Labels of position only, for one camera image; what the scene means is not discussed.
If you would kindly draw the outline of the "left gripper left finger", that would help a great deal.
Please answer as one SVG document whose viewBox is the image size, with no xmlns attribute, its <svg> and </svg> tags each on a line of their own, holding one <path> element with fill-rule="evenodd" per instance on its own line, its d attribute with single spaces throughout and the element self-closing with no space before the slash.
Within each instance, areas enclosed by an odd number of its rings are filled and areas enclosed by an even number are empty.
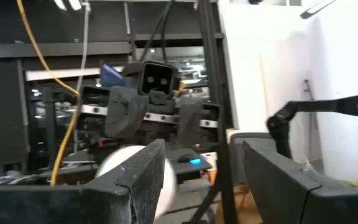
<svg viewBox="0 0 358 224">
<path fill-rule="evenodd" d="M 0 185 L 0 224 L 153 224 L 164 150 L 156 139 L 84 185 Z"/>
</svg>

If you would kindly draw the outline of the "black mouse blue light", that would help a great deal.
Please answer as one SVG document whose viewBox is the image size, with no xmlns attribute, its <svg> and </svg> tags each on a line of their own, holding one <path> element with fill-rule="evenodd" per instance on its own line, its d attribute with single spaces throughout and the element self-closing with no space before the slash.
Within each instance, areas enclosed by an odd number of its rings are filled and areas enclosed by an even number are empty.
<svg viewBox="0 0 358 224">
<path fill-rule="evenodd" d="M 201 163 L 201 158 L 200 156 L 197 156 L 196 154 L 184 154 L 181 155 L 178 159 L 177 159 L 178 163 L 190 163 L 193 165 L 198 165 Z"/>
</svg>

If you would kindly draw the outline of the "black metal table frame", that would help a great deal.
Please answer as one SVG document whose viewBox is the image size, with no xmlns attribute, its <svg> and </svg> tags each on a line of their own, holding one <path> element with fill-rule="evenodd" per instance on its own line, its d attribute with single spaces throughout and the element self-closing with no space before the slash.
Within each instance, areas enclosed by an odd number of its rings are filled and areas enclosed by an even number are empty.
<svg viewBox="0 0 358 224">
<path fill-rule="evenodd" d="M 221 194 L 224 224 L 238 224 L 227 145 L 222 80 L 219 74 L 221 70 L 219 67 L 211 1 L 198 0 L 198 12 L 200 15 L 201 36 L 204 44 L 204 56 L 209 75 L 209 89 L 212 91 L 209 95 L 212 102 L 219 105 L 218 145 L 216 146 L 218 171 L 214 185 L 209 188 L 207 196 L 197 211 L 189 221 L 183 222 L 182 224 L 199 224 L 202 216 L 218 193 Z"/>
</svg>

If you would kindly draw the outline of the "black jointed monitor arm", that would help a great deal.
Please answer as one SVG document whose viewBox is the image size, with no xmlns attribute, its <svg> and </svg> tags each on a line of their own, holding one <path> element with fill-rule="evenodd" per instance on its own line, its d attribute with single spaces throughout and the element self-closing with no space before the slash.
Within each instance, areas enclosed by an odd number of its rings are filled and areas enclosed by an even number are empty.
<svg viewBox="0 0 358 224">
<path fill-rule="evenodd" d="M 289 144 L 289 122 L 298 112 L 333 112 L 358 116 L 358 95 L 335 100 L 289 101 L 267 120 L 269 134 L 277 152 L 292 158 Z"/>
</svg>

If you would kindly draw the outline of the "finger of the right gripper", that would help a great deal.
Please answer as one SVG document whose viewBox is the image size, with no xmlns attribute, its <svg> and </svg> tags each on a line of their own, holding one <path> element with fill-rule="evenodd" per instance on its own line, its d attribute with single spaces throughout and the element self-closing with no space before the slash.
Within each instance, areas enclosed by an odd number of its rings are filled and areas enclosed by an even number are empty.
<svg viewBox="0 0 358 224">
<path fill-rule="evenodd" d="M 148 110 L 149 97 L 137 89 L 113 86 L 110 90 L 104 133 L 112 139 L 132 138 Z"/>
<path fill-rule="evenodd" d="M 182 146 L 195 146 L 200 143 L 200 121 L 203 116 L 201 104 L 183 105 L 179 112 L 177 143 Z"/>
</svg>

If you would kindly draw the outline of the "monitor with blue screen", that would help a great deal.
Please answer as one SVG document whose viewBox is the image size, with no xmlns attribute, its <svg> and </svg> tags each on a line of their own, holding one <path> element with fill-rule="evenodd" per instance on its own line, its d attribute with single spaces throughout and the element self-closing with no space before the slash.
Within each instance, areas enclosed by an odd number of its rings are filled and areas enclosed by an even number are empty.
<svg viewBox="0 0 358 224">
<path fill-rule="evenodd" d="M 101 61 L 99 67 L 99 79 L 102 87 L 124 86 L 124 78 L 111 63 Z"/>
</svg>

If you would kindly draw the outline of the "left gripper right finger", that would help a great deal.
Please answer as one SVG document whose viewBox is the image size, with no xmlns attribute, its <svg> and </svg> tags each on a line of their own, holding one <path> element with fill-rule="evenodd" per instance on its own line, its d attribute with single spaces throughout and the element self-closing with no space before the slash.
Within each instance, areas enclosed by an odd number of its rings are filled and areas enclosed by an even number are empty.
<svg viewBox="0 0 358 224">
<path fill-rule="evenodd" d="M 358 224 L 358 189 L 247 141 L 242 147 L 263 224 Z"/>
</svg>

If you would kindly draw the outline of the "white lightbulb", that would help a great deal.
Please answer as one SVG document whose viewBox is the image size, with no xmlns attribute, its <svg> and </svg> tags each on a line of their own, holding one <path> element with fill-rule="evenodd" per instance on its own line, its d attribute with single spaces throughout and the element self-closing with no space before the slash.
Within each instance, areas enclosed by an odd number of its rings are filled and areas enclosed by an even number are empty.
<svg viewBox="0 0 358 224">
<path fill-rule="evenodd" d="M 111 169 L 117 167 L 122 162 L 139 152 L 143 149 L 144 146 L 131 145 L 123 146 L 115 152 L 108 155 L 104 161 L 102 161 L 95 177 L 99 177 Z M 163 187 L 158 198 L 158 204 L 155 212 L 155 222 L 164 215 L 168 209 L 171 207 L 173 200 L 177 192 L 177 178 L 173 170 L 171 162 L 165 160 L 165 169 L 164 169 L 164 181 Z"/>
</svg>

